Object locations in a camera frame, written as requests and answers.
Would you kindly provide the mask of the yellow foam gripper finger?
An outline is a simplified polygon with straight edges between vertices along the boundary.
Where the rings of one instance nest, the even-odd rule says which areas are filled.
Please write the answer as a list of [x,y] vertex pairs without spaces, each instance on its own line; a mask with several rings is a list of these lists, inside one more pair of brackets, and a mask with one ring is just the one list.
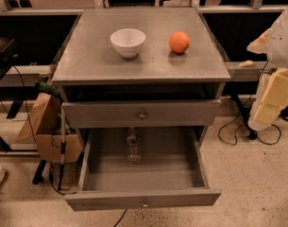
[[252,104],[248,126],[255,131],[268,128],[288,106],[288,68],[260,77],[256,100]]
[[266,53],[266,43],[267,38],[271,32],[271,29],[268,28],[262,35],[260,35],[256,40],[251,42],[246,50],[255,54],[265,54]]

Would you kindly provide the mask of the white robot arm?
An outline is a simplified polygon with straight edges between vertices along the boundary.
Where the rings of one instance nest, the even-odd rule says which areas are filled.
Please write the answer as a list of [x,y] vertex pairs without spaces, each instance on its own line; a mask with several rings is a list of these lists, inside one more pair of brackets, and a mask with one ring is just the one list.
[[262,75],[252,105],[248,126],[255,131],[268,128],[288,106],[288,7],[258,39],[249,52],[265,54],[277,67],[271,75]]

